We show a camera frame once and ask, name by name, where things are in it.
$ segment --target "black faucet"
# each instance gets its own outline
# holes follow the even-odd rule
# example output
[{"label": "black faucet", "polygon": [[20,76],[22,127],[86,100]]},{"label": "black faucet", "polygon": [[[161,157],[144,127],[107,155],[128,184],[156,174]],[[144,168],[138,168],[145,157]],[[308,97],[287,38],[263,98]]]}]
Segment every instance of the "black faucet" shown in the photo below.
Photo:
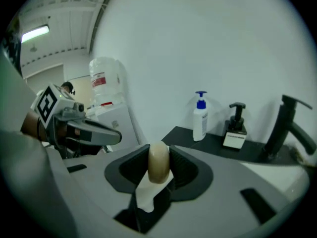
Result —
[{"label": "black faucet", "polygon": [[282,96],[282,102],[283,104],[279,108],[272,134],[263,147],[263,153],[269,157],[269,159],[274,158],[282,147],[288,132],[291,132],[301,142],[306,152],[309,155],[313,154],[317,148],[315,142],[302,128],[293,122],[297,103],[301,103],[309,109],[313,108],[305,102],[286,95]]}]

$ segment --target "white basin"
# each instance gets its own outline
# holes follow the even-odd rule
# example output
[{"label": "white basin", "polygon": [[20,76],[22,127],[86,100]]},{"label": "white basin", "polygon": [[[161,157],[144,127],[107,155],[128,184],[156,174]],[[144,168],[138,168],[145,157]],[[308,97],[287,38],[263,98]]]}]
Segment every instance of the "white basin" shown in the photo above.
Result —
[{"label": "white basin", "polygon": [[309,176],[302,166],[273,166],[247,162],[240,163],[271,183],[283,193],[290,202],[304,196],[309,188]]}]

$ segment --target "soap dispenser bottle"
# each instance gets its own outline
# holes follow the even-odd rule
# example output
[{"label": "soap dispenser bottle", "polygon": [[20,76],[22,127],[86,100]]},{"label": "soap dispenser bottle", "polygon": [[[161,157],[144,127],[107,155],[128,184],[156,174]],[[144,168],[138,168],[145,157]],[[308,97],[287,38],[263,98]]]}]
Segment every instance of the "soap dispenser bottle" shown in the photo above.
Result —
[{"label": "soap dispenser bottle", "polygon": [[193,139],[194,141],[200,141],[206,136],[207,130],[208,111],[206,108],[206,101],[203,99],[203,94],[207,92],[197,91],[196,93],[199,94],[199,101],[194,110]]},{"label": "soap dispenser bottle", "polygon": [[223,146],[241,149],[247,137],[247,131],[243,125],[244,119],[241,117],[242,110],[246,108],[246,105],[236,102],[229,107],[236,107],[236,114],[225,122]]}]

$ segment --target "fluorescent light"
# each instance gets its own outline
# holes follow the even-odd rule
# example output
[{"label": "fluorescent light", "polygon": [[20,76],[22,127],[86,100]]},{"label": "fluorescent light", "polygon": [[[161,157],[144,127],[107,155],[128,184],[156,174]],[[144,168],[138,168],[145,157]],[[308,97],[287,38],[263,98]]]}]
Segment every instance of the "fluorescent light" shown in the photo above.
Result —
[{"label": "fluorescent light", "polygon": [[26,42],[30,39],[33,39],[37,36],[40,36],[42,34],[46,34],[50,31],[49,26],[45,25],[45,26],[41,26],[39,28],[36,28],[34,30],[31,30],[30,32],[27,32],[25,34],[23,34],[22,36],[22,43]]}]

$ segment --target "black pump dispenser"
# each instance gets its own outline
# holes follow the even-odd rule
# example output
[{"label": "black pump dispenser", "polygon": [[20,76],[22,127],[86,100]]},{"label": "black pump dispenser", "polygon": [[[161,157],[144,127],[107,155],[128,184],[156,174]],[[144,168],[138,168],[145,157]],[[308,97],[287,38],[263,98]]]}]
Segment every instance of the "black pump dispenser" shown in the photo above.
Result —
[{"label": "black pump dispenser", "polygon": [[248,134],[243,125],[244,119],[241,117],[242,110],[246,108],[246,105],[241,102],[235,102],[229,105],[229,107],[236,108],[236,114],[224,123],[224,137],[222,145],[224,147],[241,149]]},{"label": "black pump dispenser", "polygon": [[229,129],[231,130],[241,130],[243,126],[244,119],[241,117],[242,110],[246,108],[246,105],[241,102],[235,102],[229,105],[230,108],[236,107],[236,115],[230,118]]}]

